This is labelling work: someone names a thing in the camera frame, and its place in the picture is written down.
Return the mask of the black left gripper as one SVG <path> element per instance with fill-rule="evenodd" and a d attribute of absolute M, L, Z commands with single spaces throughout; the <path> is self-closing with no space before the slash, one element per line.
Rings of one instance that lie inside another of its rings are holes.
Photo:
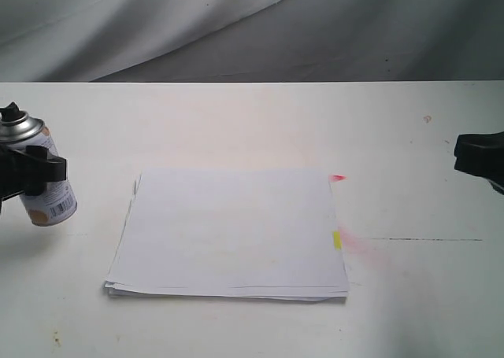
<path fill-rule="evenodd" d="M 67 160 L 43 146 L 9 149 L 1 146 L 1 204 L 20 194 L 42 195 L 49 183 L 67 179 Z"/>

